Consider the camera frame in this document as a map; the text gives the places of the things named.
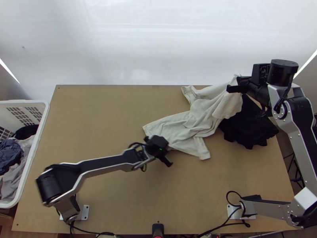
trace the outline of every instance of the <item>white plastic basket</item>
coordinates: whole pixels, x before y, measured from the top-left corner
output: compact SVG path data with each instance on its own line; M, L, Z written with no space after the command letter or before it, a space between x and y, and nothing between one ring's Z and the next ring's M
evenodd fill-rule
M0 101L0 142L10 138L21 127L39 125L33 144L31 146L24 170L12 201L0 200L0 208L10 208L17 204L21 198L27 175L40 141L43 127L49 111L49 104L38 100L9 100Z

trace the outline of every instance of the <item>wrinkled fabric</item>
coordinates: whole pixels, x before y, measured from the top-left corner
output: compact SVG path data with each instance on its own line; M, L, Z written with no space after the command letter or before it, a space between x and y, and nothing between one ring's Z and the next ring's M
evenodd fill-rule
M11 165L19 163L23 150L14 140L4 140L0 144L0 175L9 170Z
M27 161L35 135L26 140L15 140L23 150L20 164L16 163L0 178L1 200L11 201L15 197L22 172Z
M225 84L197 90L184 86L181 90L191 105L189 111L170 115L143 126L145 134L163 136L169 146L204 160L210 152L203 140L215 133L224 118L230 118L241 111L240 93L228 93L227 85L237 85L237 76Z
M267 117L259 117L261 109L247 95L242 95L241 112L229 119L224 119L219 128L224 132L224 139L237 141L247 149L254 145L266 146L267 139L275 136L279 130Z

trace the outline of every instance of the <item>robotic arm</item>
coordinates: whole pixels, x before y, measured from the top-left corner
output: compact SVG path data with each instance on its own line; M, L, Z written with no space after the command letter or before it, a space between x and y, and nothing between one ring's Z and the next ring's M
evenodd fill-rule
M86 178L116 170L125 172L146 170L148 163L160 159L167 167L173 163L165 155L168 142L161 136L145 137L145 143L132 143L129 149L120 155L84 160L78 163L61 163L48 166L36 179L43 204L54 206L62 219L70 224L79 218L80 207L75 194L80 190Z
M302 89L292 83L297 69L297 63L280 59L273 59L271 64L255 64L251 77L238 77L238 86L228 85L227 91L246 93L260 102L262 116L272 116L288 134L305 181L305 188L291 202L263 200L260 195L253 195L242 197L239 205L247 214L281 219L290 226L306 228L317 225L317 142L312 130L311 103ZM288 97L291 89L294 96Z
M273 116L277 125L288 134L305 181L305 188L292 201L263 200L260 195L242 197L238 204L241 211L232 219L248 219L241 216L259 214L285 220L296 228L317 225L317 141L312 130L314 116L310 101L302 89L292 83L297 70L298 64L295 62L274 59L271 64L255 64L251 77L238 77L238 86L227 87L228 92L246 93L260 102L263 109L260 116ZM293 91L293 97L288 97L290 90ZM168 167L172 165L165 158L168 142L163 137L145 138L145 142L131 144L120 155L47 167L36 179L43 204L54 206L69 224L78 219L80 214L75 194L85 178L115 170L145 171L146 165L156 158Z

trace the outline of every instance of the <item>white wall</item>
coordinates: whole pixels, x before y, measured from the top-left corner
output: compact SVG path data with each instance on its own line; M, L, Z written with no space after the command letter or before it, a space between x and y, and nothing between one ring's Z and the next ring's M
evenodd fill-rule
M315 0L0 0L0 58L34 99L56 84L217 84L317 49Z
M313 111L317 112L317 50L295 75L294 83L301 86L310 100Z
M30 99L20 84L0 64L0 101Z

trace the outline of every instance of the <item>wooden tabletop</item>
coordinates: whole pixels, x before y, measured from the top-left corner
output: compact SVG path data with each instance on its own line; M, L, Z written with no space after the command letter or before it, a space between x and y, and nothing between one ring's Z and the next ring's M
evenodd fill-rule
M142 141L142 126L189 110L180 86L57 86L50 112L15 215L13 230L68 233L55 208L47 208L35 184L53 163L78 162L120 154ZM293 191L276 138L268 146L245 149L216 133L205 139L212 158L200 161L172 151L167 168L160 161L141 171L116 171L89 178L78 193L79 204L90 205L82 229L116 234L150 234L163 223L167 234L197 234L227 218L225 195L260 194L263 199L291 201ZM291 229L284 221L257 216L221 233Z

